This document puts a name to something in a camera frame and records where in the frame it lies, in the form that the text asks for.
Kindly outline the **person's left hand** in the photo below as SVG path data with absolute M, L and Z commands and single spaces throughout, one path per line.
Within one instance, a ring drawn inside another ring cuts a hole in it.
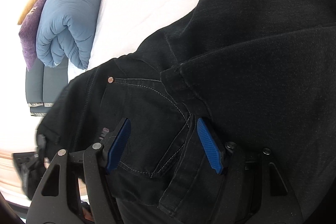
M 68 156 L 56 155 L 47 170 L 50 174 L 42 190 L 52 210 L 52 223 L 93 223 L 91 213 L 80 200 L 79 182 Z

